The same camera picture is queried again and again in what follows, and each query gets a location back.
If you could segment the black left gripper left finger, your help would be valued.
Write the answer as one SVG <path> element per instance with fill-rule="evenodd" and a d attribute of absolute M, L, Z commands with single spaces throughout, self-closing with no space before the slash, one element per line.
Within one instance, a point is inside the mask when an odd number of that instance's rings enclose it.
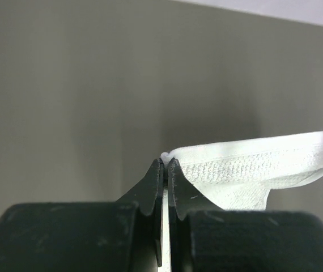
<path fill-rule="evenodd" d="M 21 203 L 0 217 L 0 271 L 157 271 L 162 265 L 163 172 L 114 202 Z"/>

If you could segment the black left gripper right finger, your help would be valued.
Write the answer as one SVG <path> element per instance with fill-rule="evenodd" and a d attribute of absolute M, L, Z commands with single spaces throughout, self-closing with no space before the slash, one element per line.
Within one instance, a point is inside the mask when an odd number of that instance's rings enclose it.
<path fill-rule="evenodd" d="M 226 211 L 168 164 L 172 271 L 323 271 L 323 222 L 304 212 Z"/>

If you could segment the white grey cloth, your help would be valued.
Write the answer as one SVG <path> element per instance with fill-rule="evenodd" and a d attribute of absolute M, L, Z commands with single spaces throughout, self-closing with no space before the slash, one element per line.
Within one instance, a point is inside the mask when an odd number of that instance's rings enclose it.
<path fill-rule="evenodd" d="M 186 179 L 226 211 L 266 211 L 270 191 L 301 187 L 323 176 L 323 131 L 177 148 Z M 163 218 L 163 264 L 171 270 L 169 212 Z"/>

